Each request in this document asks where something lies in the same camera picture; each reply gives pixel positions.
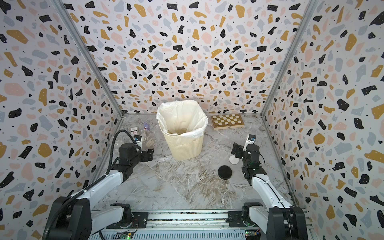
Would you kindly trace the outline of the white round jar lid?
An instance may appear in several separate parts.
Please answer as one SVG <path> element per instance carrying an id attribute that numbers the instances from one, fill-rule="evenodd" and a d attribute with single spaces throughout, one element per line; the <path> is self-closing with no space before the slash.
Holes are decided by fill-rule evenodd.
<path id="1" fill-rule="evenodd" d="M 237 165 L 239 162 L 240 162 L 240 159 L 236 158 L 234 155 L 230 156 L 229 158 L 229 162 L 232 164 L 232 165 Z"/>

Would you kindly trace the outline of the black round jar lid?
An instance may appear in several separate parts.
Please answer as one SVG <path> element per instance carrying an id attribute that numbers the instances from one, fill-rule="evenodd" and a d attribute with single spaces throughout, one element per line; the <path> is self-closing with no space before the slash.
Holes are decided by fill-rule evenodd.
<path id="1" fill-rule="evenodd" d="M 229 180 L 231 177 L 232 177 L 232 169 L 229 167 L 229 166 L 220 166 L 219 169 L 218 169 L 218 176 L 222 179 L 222 180 Z"/>

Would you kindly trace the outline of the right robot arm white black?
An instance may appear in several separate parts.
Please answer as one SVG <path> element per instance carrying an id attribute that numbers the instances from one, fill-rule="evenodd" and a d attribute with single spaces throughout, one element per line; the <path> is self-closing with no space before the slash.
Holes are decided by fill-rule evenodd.
<path id="1" fill-rule="evenodd" d="M 250 141 L 244 146 L 234 143 L 231 154 L 242 161 L 245 180 L 262 200 L 245 204 L 245 222 L 259 227 L 265 240 L 308 240 L 304 210 L 290 204 L 272 184 L 260 163 L 260 147 Z"/>

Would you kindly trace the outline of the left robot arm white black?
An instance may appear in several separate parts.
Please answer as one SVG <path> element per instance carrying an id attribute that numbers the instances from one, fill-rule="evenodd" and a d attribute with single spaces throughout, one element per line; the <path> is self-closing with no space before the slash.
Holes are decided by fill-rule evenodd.
<path id="1" fill-rule="evenodd" d="M 150 162 L 154 149 L 146 151 L 138 144 L 127 143 L 119 148 L 119 157 L 112 168 L 88 187 L 69 197 L 59 197 L 52 205 L 43 233 L 44 240 L 87 240 L 112 224 L 137 227 L 129 204 L 111 204 L 101 211 L 94 206 L 112 189 L 124 183 L 139 163 Z"/>

